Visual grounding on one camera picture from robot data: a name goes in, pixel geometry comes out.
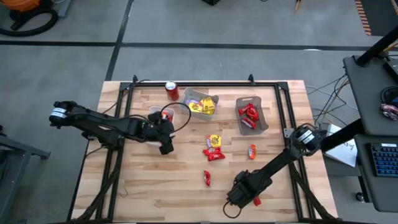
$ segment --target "red soda can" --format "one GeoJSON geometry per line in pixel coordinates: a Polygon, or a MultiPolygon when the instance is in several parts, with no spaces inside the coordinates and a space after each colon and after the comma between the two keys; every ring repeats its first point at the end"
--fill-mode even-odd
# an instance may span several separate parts
{"type": "Polygon", "coordinates": [[[165,88],[170,100],[176,101],[180,98],[178,86],[175,82],[167,82],[165,88]]]}

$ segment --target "small red candy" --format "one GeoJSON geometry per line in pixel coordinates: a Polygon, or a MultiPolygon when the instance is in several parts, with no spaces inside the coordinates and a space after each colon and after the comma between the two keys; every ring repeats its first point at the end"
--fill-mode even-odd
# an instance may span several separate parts
{"type": "Polygon", "coordinates": [[[221,148],[209,148],[209,149],[204,149],[203,153],[207,156],[207,159],[209,161],[214,161],[217,159],[225,159],[224,154],[221,152],[221,148]]]}
{"type": "Polygon", "coordinates": [[[244,114],[244,112],[246,112],[246,110],[248,110],[249,108],[254,108],[254,105],[252,103],[248,103],[243,109],[239,109],[239,115],[241,116],[242,114],[244,114]]]}
{"type": "Polygon", "coordinates": [[[256,124],[249,118],[242,118],[241,121],[242,121],[242,123],[247,125],[249,128],[252,128],[252,129],[256,128],[256,124]]]}
{"type": "Polygon", "coordinates": [[[254,202],[254,206],[259,206],[259,205],[261,205],[261,200],[260,200],[260,198],[259,197],[255,197],[254,199],[253,199],[253,202],[254,202]]]}
{"type": "Polygon", "coordinates": [[[256,111],[255,108],[249,108],[246,111],[246,115],[250,117],[253,121],[258,121],[259,120],[259,113],[256,111]]]}
{"type": "Polygon", "coordinates": [[[210,187],[210,180],[211,180],[210,173],[209,173],[208,171],[204,171],[204,173],[205,173],[205,182],[206,182],[206,185],[210,187]]]}

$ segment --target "gray floor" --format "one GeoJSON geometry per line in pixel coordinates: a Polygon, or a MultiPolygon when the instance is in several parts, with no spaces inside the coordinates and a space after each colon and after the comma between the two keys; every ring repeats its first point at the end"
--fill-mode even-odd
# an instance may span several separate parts
{"type": "MultiPolygon", "coordinates": [[[[69,16],[46,33],[0,40],[115,42],[128,0],[75,0],[69,16]]],[[[294,0],[221,0],[210,7],[199,0],[135,0],[123,42],[370,46],[354,0],[304,0],[294,13],[294,0]]],[[[34,27],[40,16],[27,24],[34,27]]],[[[0,26],[9,26],[0,7],[0,26]]],[[[56,130],[48,115],[56,100],[75,100],[95,109],[113,47],[45,47],[0,45],[0,124],[11,138],[52,152],[48,161],[29,164],[10,220],[29,223],[66,219],[86,141],[73,128],[56,130]]],[[[344,74],[342,59],[362,52],[238,49],[154,49],[122,47],[112,80],[133,75],[151,80],[305,80],[308,90],[344,74]]],[[[323,89],[331,93],[332,86],[323,89]]],[[[355,106],[350,88],[341,95],[355,106]]],[[[329,98],[309,96],[321,109],[329,98]]],[[[358,112],[333,112],[345,123],[358,112]]],[[[328,117],[339,126],[344,124],[328,117]]],[[[355,201],[353,177],[330,177],[340,218],[395,223],[397,214],[379,213],[372,204],[355,201]]]]}

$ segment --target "butcher block tabletop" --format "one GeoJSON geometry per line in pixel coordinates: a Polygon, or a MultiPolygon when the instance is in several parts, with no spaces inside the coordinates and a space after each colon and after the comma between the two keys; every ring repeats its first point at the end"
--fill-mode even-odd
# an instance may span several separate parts
{"type": "MultiPolygon", "coordinates": [[[[304,82],[301,80],[287,82],[297,126],[313,123],[304,82]]],[[[99,112],[104,112],[116,102],[119,85],[120,82],[104,83],[99,99],[99,112]]],[[[180,96],[184,89],[184,87],[179,88],[180,96]]],[[[284,148],[274,88],[226,86],[193,87],[193,89],[220,97],[213,120],[209,122],[192,118],[173,138],[174,152],[164,156],[156,146],[126,141],[113,221],[296,222],[297,214],[287,166],[272,177],[273,184],[260,194],[262,201],[260,206],[255,207],[253,203],[249,203],[236,219],[230,219],[223,214],[226,194],[231,190],[236,174],[246,169],[249,171],[260,169],[284,148]],[[262,134],[242,136],[239,133],[235,105],[237,98],[245,96],[261,97],[262,111],[269,125],[262,134]],[[225,159],[208,162],[203,150],[207,148],[206,136],[209,134],[221,136],[221,150],[225,159]],[[248,158],[248,147],[251,144],[255,144],[257,148],[254,160],[248,158]],[[205,184],[204,170],[211,174],[211,187],[205,184]]],[[[283,91],[281,93],[287,126],[290,127],[285,96],[283,91]]],[[[137,87],[134,88],[130,114],[146,116],[151,106],[163,107],[168,103],[170,101],[165,88],[137,87]]],[[[125,105],[122,104],[121,116],[125,105]]],[[[177,129],[186,122],[188,116],[182,114],[178,106],[173,105],[171,108],[176,113],[174,126],[177,129]]],[[[113,116],[114,109],[107,114],[113,116]]],[[[98,141],[92,141],[87,153],[99,147],[98,141]]],[[[99,192],[106,151],[107,149],[101,149],[86,158],[72,218],[79,217],[99,192]]],[[[312,192],[328,212],[337,217],[321,151],[304,160],[312,192]]],[[[110,192],[109,190],[105,199],[104,217],[108,212],[110,192]]],[[[308,217],[302,191],[300,198],[305,217],[308,217]]],[[[228,205],[226,211],[229,215],[235,216],[239,209],[228,205]]]]}

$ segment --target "wire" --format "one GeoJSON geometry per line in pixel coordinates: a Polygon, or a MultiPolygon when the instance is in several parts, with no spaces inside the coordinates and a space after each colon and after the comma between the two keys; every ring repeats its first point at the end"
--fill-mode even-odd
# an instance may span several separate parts
{"type": "MultiPolygon", "coordinates": [[[[311,108],[311,110],[322,111],[321,109],[318,109],[318,108],[311,108]]],[[[325,112],[325,113],[323,113],[323,114],[330,115],[330,116],[336,118],[338,121],[340,121],[340,122],[343,123],[344,125],[347,125],[347,124],[346,124],[344,121],[342,121],[340,118],[338,118],[337,116],[335,116],[335,115],[333,115],[333,114],[331,114],[331,113],[329,113],[329,112],[325,112]]]]}
{"type": "MultiPolygon", "coordinates": [[[[339,83],[339,81],[340,81],[345,75],[346,75],[346,74],[344,74],[342,77],[340,77],[340,78],[337,80],[337,82],[335,83],[334,89],[336,88],[336,86],[337,86],[337,84],[339,83]]],[[[325,110],[325,108],[328,106],[328,103],[329,103],[329,101],[331,100],[331,97],[332,97],[332,96],[333,96],[333,95],[330,95],[330,97],[329,97],[328,101],[326,102],[325,106],[322,108],[321,113],[322,113],[323,110],[325,110]]],[[[318,115],[318,117],[315,119],[315,123],[317,123],[319,117],[320,117],[320,115],[318,115]]]]}
{"type": "MultiPolygon", "coordinates": [[[[305,87],[307,87],[307,88],[314,88],[314,89],[316,89],[316,91],[319,91],[319,92],[321,92],[321,93],[324,93],[324,94],[326,94],[326,95],[328,95],[328,96],[331,96],[331,95],[332,95],[332,93],[328,93],[328,92],[319,90],[318,88],[316,88],[316,87],[314,87],[314,86],[308,86],[308,85],[306,85],[305,87]]],[[[343,99],[341,99],[338,95],[337,95],[337,97],[338,97],[338,99],[339,99],[341,102],[344,103],[342,106],[348,106],[349,108],[351,108],[351,109],[353,109],[353,110],[356,110],[356,111],[358,110],[358,109],[355,108],[354,106],[349,105],[347,102],[345,102],[343,99]]]]}
{"type": "Polygon", "coordinates": [[[386,96],[386,93],[388,91],[390,91],[390,90],[398,90],[398,87],[389,86],[389,87],[385,87],[384,89],[382,89],[381,92],[380,92],[380,101],[381,101],[381,103],[387,104],[386,97],[388,97],[388,96],[386,96]]]}
{"type": "Polygon", "coordinates": [[[223,207],[224,215],[225,215],[226,217],[228,217],[228,218],[237,218],[238,216],[240,216],[240,214],[241,214],[241,212],[242,212],[242,208],[239,209],[238,214],[237,214],[236,216],[234,216],[234,217],[229,216],[229,215],[225,212],[225,206],[226,206],[228,203],[229,203],[229,201],[227,201],[227,202],[224,204],[224,207],[223,207]]]}
{"type": "Polygon", "coordinates": [[[86,158],[88,157],[88,155],[90,155],[90,154],[92,154],[92,153],[94,153],[94,152],[96,152],[96,151],[98,151],[98,150],[100,150],[100,149],[103,149],[103,148],[105,148],[104,146],[101,146],[101,147],[99,147],[99,148],[97,148],[97,149],[95,149],[95,150],[93,150],[93,151],[91,151],[91,152],[89,152],[88,154],[86,154],[86,158]]]}
{"type": "Polygon", "coordinates": [[[126,198],[127,196],[129,196],[129,192],[126,190],[125,186],[123,186],[124,191],[126,191],[126,195],[123,196],[121,193],[118,193],[120,195],[120,197],[122,198],[126,198]]]}
{"type": "MultiPolygon", "coordinates": [[[[141,80],[141,81],[136,82],[136,83],[132,82],[130,85],[128,85],[127,87],[125,87],[122,91],[127,90],[127,89],[130,88],[130,87],[135,88],[137,84],[140,84],[140,83],[143,82],[143,81],[150,81],[150,80],[141,80]]],[[[125,93],[123,94],[123,96],[122,96],[120,99],[116,100],[116,102],[115,102],[110,108],[108,108],[106,111],[102,112],[102,114],[105,114],[106,112],[108,112],[108,111],[110,111],[112,108],[114,108],[120,101],[123,100],[123,98],[124,98],[127,94],[128,94],[128,92],[125,92],[125,93]]]]}
{"type": "Polygon", "coordinates": [[[171,106],[171,105],[183,105],[183,106],[185,106],[186,108],[188,108],[188,111],[189,111],[189,115],[188,115],[187,122],[185,122],[185,124],[184,124],[183,126],[181,126],[181,128],[178,128],[178,129],[176,129],[176,130],[174,130],[174,131],[172,132],[172,133],[176,133],[177,131],[183,129],[183,128],[188,124],[188,122],[191,120],[192,112],[191,112],[191,109],[189,108],[189,106],[186,105],[185,103],[174,102],[174,103],[169,103],[169,104],[167,104],[166,106],[164,106],[164,107],[160,110],[160,113],[162,113],[164,109],[166,109],[167,107],[169,107],[169,106],[171,106]]]}
{"type": "Polygon", "coordinates": [[[324,88],[324,87],[326,87],[326,86],[328,86],[328,85],[331,85],[331,84],[333,84],[334,82],[337,82],[339,79],[340,79],[340,78],[338,78],[338,79],[336,79],[335,81],[332,81],[332,82],[330,82],[330,83],[327,83],[326,85],[323,85],[323,86],[321,86],[321,87],[319,87],[319,88],[316,88],[314,91],[310,92],[309,94],[314,93],[314,92],[316,92],[316,91],[318,91],[318,90],[320,90],[320,89],[322,89],[322,88],[324,88]]]}
{"type": "Polygon", "coordinates": [[[132,114],[132,115],[129,115],[129,116],[126,116],[126,117],[123,117],[123,118],[118,118],[117,120],[128,119],[128,118],[137,116],[137,117],[139,117],[139,118],[144,119],[147,123],[153,125],[153,127],[154,127],[158,132],[160,132],[160,133],[162,133],[162,134],[173,134],[173,133],[176,133],[177,131],[183,129],[183,128],[189,123],[189,121],[191,120],[192,112],[191,112],[191,109],[189,108],[189,106],[186,105],[185,103],[173,102],[173,103],[169,103],[169,104],[167,104],[166,106],[164,106],[164,107],[160,110],[160,113],[162,113],[164,109],[168,108],[168,107],[171,106],[171,105],[183,105],[183,106],[185,106],[186,108],[188,108],[188,111],[189,111],[188,119],[187,119],[187,121],[185,122],[185,124],[183,124],[180,128],[178,128],[178,129],[172,131],[171,133],[165,133],[165,132],[163,132],[163,131],[160,130],[157,126],[155,126],[155,124],[152,123],[148,118],[146,118],[145,116],[140,115],[140,114],[132,114]]]}

